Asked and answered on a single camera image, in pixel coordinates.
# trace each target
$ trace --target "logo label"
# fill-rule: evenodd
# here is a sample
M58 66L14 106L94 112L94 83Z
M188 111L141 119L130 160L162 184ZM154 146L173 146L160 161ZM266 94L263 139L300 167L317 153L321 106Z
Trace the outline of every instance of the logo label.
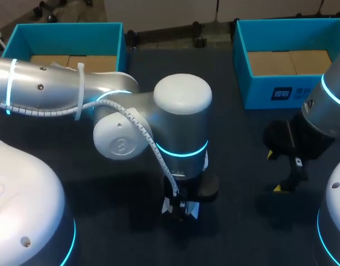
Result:
M292 87L275 87L271 100L288 100L291 96L291 92Z

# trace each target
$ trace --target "white cable tie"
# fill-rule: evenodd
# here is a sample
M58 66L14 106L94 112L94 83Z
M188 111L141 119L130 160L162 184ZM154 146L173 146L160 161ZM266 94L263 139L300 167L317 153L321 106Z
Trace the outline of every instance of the white cable tie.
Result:
M77 68L79 70L80 75L80 86L79 86L79 99L77 102L77 111L75 114L75 121L80 120L81 112L82 112L82 105L83 105L83 97L85 92L85 72L84 72L85 65L83 63L78 63Z

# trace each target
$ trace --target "screw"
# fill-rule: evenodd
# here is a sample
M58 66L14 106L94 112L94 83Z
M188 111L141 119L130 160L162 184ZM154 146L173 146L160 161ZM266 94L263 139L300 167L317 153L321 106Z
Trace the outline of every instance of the screw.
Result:
M308 108L313 107L313 105L314 105L313 100L310 100L309 102L307 102L306 105L307 105Z

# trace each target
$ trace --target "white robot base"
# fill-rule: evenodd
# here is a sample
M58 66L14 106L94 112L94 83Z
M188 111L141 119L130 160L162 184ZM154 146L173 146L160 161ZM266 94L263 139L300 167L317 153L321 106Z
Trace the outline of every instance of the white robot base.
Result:
M59 178L41 160L0 141L0 265L77 265L76 246Z
M340 266L340 163L328 181L313 244L317 265Z

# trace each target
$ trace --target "cable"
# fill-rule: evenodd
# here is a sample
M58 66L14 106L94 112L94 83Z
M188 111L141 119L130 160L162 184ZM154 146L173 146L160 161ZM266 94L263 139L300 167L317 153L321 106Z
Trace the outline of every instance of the cable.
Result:
M179 191L176 181L174 177L172 176L172 173L170 172L168 166L166 165L155 141L153 140L151 135L148 133L148 131L145 129L145 127L143 127L143 125L140 122L138 122L136 118L133 117L132 114L127 111L126 108L122 107L120 104L114 101L111 101L111 100L99 100L99 101L89 102L82 106L82 110L87 109L87 108L92 108L94 106L101 106L101 105L110 106L111 108L115 109L140 130L142 135L145 137L145 139L149 143L151 149L153 150L153 153L157 161L159 162L161 168L163 169L165 176L169 179L171 186L172 186L172 194L174 197L176 197ZM16 112L22 115L37 116L37 117L57 117L57 116L70 115L70 114L77 112L77 109L78 109L77 107L74 107L74 108L60 110L60 111L40 111L40 110L33 111L33 110L25 109L25 108L15 107L12 105L6 105L5 103L2 103L2 102L0 102L0 108L9 110L12 112Z

